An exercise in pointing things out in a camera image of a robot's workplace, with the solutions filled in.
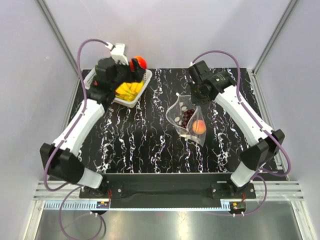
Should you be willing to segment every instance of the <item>white basket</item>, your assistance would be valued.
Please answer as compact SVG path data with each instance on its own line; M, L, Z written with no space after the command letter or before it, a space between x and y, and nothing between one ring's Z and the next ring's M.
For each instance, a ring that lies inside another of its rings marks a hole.
M152 71L146 69L145 73L143 75L143 82L144 82L143 87L133 101L126 101L126 100L122 100L122 99L116 97L113 100L113 102L117 103L117 104L124 105L128 108L133 108L137 104L137 102L139 101L139 99L140 99L141 95L144 93L145 89L147 88L151 77L152 77Z

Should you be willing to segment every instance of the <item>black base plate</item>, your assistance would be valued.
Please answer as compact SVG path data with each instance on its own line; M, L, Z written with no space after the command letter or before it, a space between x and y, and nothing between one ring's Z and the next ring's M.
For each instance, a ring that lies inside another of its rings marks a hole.
M230 191L228 191L228 184L229 183L212 183L211 184L211 192L213 199L242 199L245 193L246 199L255 199L256 198L256 191L255 186L253 183L248 183L247 186L233 195Z
M120 182L111 183L109 185L109 190L111 190L112 199L122 198L124 185ZM108 199L109 194L97 192L95 189L85 186L84 191L80 191L79 198L81 199Z

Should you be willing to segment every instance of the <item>banana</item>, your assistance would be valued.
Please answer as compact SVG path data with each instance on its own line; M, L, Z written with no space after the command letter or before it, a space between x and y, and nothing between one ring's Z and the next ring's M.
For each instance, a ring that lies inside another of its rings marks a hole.
M120 85L120 87L122 87L126 92L131 93L130 88L128 87L127 83L125 83L125 82L122 83L122 84Z
M124 94L124 95L128 95L128 94L131 94L131 90L130 88L128 87L128 85L124 82L123 84L121 84L116 90L115 92L117 94Z
M135 92L137 86L138 86L138 83L137 83L137 82L133 82L132 85L131 85L131 87L130 87L131 92Z
M135 88L135 92L138 94L138 93L140 93L140 91L141 91L141 89L142 89L142 87L144 86L144 82L142 81L142 82L139 82L138 83L138 85L136 86L136 88Z

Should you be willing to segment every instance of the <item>gray wall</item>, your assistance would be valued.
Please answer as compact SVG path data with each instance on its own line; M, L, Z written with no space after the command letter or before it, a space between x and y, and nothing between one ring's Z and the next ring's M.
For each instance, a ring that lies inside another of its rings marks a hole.
M150 68L185 68L199 54L224 50L253 68L289 0L45 0L73 55L86 39L125 43L128 57L143 56ZM108 53L99 44L83 50L92 68ZM212 67L231 67L220 54Z
M39 149L61 131L76 75L35 0L0 7L0 235L18 240L43 176Z
M271 119L286 138L298 180L320 237L320 1L300 1L258 72Z

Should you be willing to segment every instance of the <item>plastic bag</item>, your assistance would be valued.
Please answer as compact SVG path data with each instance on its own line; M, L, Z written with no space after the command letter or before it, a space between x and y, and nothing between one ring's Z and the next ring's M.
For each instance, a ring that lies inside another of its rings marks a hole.
M191 95L177 96L177 101L165 113L166 119L174 125L180 137L195 141L203 147L207 128L201 107L192 105Z

